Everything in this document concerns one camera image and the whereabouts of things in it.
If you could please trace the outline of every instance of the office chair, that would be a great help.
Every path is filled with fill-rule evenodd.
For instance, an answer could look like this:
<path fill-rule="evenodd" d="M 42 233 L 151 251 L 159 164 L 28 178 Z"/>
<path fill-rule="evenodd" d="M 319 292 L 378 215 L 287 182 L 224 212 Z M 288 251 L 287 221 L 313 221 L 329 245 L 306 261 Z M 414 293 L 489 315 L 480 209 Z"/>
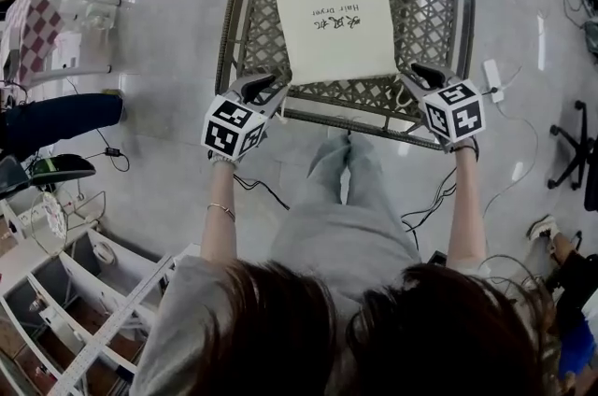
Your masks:
<path fill-rule="evenodd" d="M 31 165 L 30 174 L 14 155 L 0 156 L 0 199 L 31 186 L 41 187 L 95 175 L 95 167 L 78 155 L 63 154 L 40 159 Z"/>
<path fill-rule="evenodd" d="M 571 188 L 576 191 L 581 188 L 583 176 L 588 164 L 588 181 L 586 182 L 586 194 L 584 198 L 584 207 L 587 211 L 598 210 L 598 146 L 593 138 L 588 138 L 588 115 L 586 104 L 576 101 L 575 107 L 581 110 L 581 137 L 577 142 L 570 134 L 558 125 L 550 126 L 550 133 L 553 135 L 562 135 L 569 145 L 575 151 L 575 157 L 567 165 L 562 175 L 556 180 L 548 181 L 549 189 L 556 189 L 566 178 L 577 170 L 577 181 L 571 184 Z"/>

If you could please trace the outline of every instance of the checkered cloth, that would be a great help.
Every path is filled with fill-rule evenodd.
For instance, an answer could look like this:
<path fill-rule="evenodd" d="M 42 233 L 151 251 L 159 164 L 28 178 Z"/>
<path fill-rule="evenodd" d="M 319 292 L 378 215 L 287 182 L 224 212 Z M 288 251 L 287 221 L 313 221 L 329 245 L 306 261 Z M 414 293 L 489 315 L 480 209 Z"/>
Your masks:
<path fill-rule="evenodd" d="M 19 65 L 18 68 L 15 66 L 16 76 L 4 75 L 4 80 L 27 86 L 34 73 L 44 69 L 44 59 L 64 21 L 49 0 L 16 0 L 7 11 L 6 22 L 7 28 L 0 42 L 0 60 L 6 68 L 9 53 L 14 50 L 14 47 L 10 48 L 10 35 L 17 30 Z"/>

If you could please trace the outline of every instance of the tiled floor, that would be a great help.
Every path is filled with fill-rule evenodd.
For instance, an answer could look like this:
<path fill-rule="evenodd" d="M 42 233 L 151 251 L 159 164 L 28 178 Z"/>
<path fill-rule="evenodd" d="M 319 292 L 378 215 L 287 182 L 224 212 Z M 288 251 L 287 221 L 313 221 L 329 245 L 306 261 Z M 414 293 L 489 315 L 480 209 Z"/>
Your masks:
<path fill-rule="evenodd" d="M 95 177 L 81 182 L 90 196 L 107 191 L 107 227 L 120 238 L 156 254 L 178 252 L 200 238 L 210 166 L 199 147 L 206 106 L 213 95 L 216 61 L 226 0 L 125 0 L 114 33 L 115 72 L 75 79 L 82 91 L 120 86 L 129 119 L 106 130 L 112 146 L 131 159 L 121 174 L 103 158 L 94 160 Z M 538 64 L 538 15 L 544 16 L 546 62 Z M 521 183 L 496 199 L 485 222 L 491 254 L 525 259 L 531 247 L 524 233 L 530 222 L 548 212 L 568 233 L 582 229 L 585 252 L 598 250 L 598 221 L 584 211 L 582 191 L 564 185 L 549 191 L 546 180 L 562 166 L 561 146 L 548 133 L 551 123 L 578 129 L 573 102 L 589 103 L 591 134 L 598 130 L 598 74 L 585 49 L 583 34 L 562 13 L 562 0 L 477 0 L 476 37 L 470 78 L 484 87 L 481 63 L 493 58 L 506 81 L 520 67 L 502 109 L 488 104 L 488 131 L 480 137 L 482 205 L 533 164 Z M 71 92 L 67 83 L 61 91 Z M 315 124 L 279 123 L 261 148 L 242 163 L 239 174 L 267 182 L 292 203 L 307 165 L 326 129 Z M 391 193 L 404 212 L 428 205 L 435 188 L 453 166 L 451 156 L 424 148 L 406 148 L 374 138 Z M 61 143 L 60 151 L 91 155 L 102 149 L 97 134 Z M 285 211 L 262 190 L 236 188 L 239 254 L 265 257 Z M 418 231 L 423 259 L 446 250 L 452 201 Z"/>

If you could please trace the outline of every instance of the paper sheet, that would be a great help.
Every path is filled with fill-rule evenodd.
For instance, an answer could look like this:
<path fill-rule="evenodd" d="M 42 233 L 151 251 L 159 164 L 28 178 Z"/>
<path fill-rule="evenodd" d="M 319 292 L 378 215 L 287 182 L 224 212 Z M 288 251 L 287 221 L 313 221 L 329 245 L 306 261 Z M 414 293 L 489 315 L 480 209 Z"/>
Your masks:
<path fill-rule="evenodd" d="M 277 0 L 292 85 L 397 74 L 389 0 Z"/>

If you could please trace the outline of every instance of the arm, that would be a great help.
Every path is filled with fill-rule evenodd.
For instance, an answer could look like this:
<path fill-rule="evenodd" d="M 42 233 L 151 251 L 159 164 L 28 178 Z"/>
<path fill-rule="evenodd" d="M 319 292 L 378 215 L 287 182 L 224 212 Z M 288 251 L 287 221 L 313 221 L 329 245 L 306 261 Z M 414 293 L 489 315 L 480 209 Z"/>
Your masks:
<path fill-rule="evenodd" d="M 455 263 L 482 262 L 486 259 L 486 235 L 477 188 L 476 153 L 471 148 L 461 148 L 455 155 L 457 193 L 448 242 L 447 266 L 450 268 L 454 268 Z"/>
<path fill-rule="evenodd" d="M 235 213 L 233 174 L 235 165 L 226 161 L 213 164 L 210 203 L 222 205 Z M 207 210 L 206 226 L 200 250 L 202 258 L 210 262 L 226 263 L 236 258 L 235 222 L 218 206 Z"/>

